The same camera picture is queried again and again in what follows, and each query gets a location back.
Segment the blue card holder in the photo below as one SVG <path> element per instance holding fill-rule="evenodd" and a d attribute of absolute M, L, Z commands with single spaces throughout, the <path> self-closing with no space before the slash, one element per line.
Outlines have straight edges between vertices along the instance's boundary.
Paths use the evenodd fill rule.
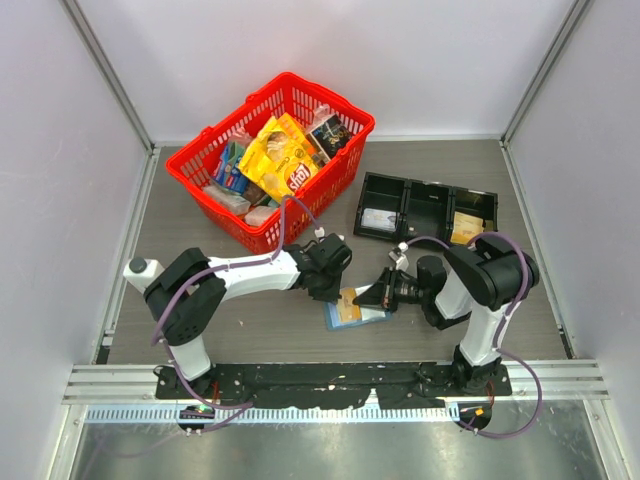
<path fill-rule="evenodd" d="M 367 287 L 369 287 L 369 285 L 357 287 L 355 289 L 356 289 L 356 292 L 360 294 Z M 377 308 L 367 308 L 367 307 L 359 306 L 361 308 L 362 320 L 357 323 L 351 323 L 351 324 L 340 326 L 337 324 L 336 303 L 324 304 L 325 320 L 326 320 L 326 325 L 329 331 L 336 331 L 336 330 L 342 330 L 347 328 L 365 326 L 372 323 L 387 321 L 392 317 L 391 313 L 388 311 L 377 309 Z"/>

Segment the gold credit card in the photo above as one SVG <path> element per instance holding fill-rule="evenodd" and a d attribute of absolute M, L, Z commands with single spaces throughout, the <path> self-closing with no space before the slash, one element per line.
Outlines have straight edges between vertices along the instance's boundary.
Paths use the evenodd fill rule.
<path fill-rule="evenodd" d="M 357 323 L 362 320 L 361 308 L 354 303 L 358 293 L 355 288 L 344 288 L 336 303 L 337 324 L 340 326 Z"/>
<path fill-rule="evenodd" d="M 453 245 L 468 245 L 477 235 L 485 232 L 484 220 L 460 211 L 454 212 L 450 242 Z"/>

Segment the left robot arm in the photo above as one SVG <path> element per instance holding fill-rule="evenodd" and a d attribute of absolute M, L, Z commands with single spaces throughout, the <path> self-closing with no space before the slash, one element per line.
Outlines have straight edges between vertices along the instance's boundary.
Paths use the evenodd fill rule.
<path fill-rule="evenodd" d="M 284 245 L 272 252 L 238 258 L 207 257 L 189 248 L 168 267 L 135 257 L 124 268 L 126 281 L 142 294 L 169 358 L 179 369 L 180 388 L 202 398 L 213 387 L 213 362 L 203 332 L 219 306 L 264 291 L 301 289 L 317 301 L 341 298 L 342 273 L 352 260 L 343 238 L 329 234 L 306 245 Z"/>

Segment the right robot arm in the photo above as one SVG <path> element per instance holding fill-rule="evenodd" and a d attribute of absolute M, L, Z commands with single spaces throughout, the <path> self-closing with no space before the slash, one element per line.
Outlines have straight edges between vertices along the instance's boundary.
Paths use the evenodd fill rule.
<path fill-rule="evenodd" d="M 384 269 L 353 303 L 388 312 L 401 304 L 420 305 L 438 330 L 467 322 L 447 382 L 465 395 L 486 387 L 506 355 L 501 342 L 513 313 L 539 282 L 536 261 L 500 232 L 451 246 L 419 236 L 399 243 L 390 257 L 395 266 Z"/>

